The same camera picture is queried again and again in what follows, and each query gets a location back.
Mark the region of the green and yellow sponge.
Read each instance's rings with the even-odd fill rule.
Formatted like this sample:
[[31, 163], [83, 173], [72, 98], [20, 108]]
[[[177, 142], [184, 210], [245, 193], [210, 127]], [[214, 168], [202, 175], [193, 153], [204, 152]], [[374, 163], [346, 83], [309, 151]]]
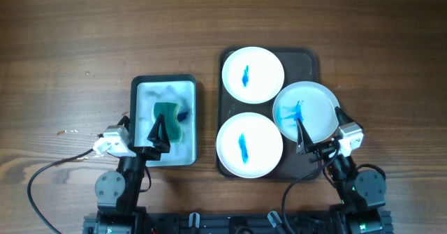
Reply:
[[179, 104], [171, 102], [157, 102], [153, 107], [154, 119], [157, 119], [160, 114], [164, 116], [170, 142], [179, 142], [182, 137], [182, 130], [177, 119], [178, 110]]

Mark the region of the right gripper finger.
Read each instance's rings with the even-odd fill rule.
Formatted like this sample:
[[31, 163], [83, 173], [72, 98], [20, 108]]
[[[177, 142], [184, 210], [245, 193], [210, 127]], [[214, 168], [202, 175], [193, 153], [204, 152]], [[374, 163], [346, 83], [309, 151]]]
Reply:
[[335, 114], [339, 122], [339, 126], [354, 122], [354, 120], [350, 118], [339, 106], [335, 107]]
[[304, 124], [301, 119], [297, 120], [297, 146], [296, 153], [297, 154], [307, 154], [310, 152], [310, 148], [314, 145], [312, 139], [310, 138], [308, 132], [306, 131]]

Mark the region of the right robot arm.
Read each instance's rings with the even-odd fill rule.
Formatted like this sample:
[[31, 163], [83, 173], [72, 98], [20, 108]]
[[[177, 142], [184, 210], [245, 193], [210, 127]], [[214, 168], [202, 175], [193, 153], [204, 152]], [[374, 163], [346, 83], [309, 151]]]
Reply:
[[393, 233], [390, 212], [381, 209], [386, 204], [385, 172], [369, 163], [357, 166], [351, 156], [362, 144], [363, 127], [340, 107], [335, 116], [335, 137], [320, 143], [312, 142], [299, 119], [297, 153], [316, 155], [311, 162], [322, 162], [316, 171], [325, 175], [341, 203], [327, 211], [299, 212], [285, 227], [292, 233]]

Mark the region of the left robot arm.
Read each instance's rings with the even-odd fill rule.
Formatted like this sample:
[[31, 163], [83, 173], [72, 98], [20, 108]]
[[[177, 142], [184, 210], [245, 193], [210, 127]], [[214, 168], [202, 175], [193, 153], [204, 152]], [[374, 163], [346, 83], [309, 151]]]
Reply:
[[85, 233], [150, 233], [147, 210], [138, 207], [138, 197], [144, 191], [142, 179], [149, 174], [147, 161], [158, 161], [169, 153], [170, 141], [164, 115], [160, 114], [149, 132], [149, 147], [136, 147], [128, 131], [130, 118], [125, 116], [115, 126], [109, 126], [95, 142], [97, 154], [109, 153], [119, 158], [115, 171], [103, 173], [95, 183], [98, 213]]

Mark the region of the white plate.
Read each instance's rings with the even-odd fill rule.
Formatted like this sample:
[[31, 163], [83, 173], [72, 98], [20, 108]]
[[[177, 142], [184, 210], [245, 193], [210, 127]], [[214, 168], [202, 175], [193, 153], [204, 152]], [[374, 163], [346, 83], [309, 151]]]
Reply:
[[243, 112], [232, 116], [219, 129], [216, 151], [233, 175], [254, 179], [270, 173], [283, 153], [283, 140], [266, 116]]
[[301, 121], [314, 143], [329, 138], [339, 122], [336, 96], [325, 86], [310, 81], [295, 82], [282, 89], [272, 107], [273, 120], [283, 136], [298, 139], [297, 121]]
[[237, 100], [259, 104], [281, 90], [285, 72], [279, 58], [262, 47], [243, 47], [225, 60], [221, 79], [227, 92]]

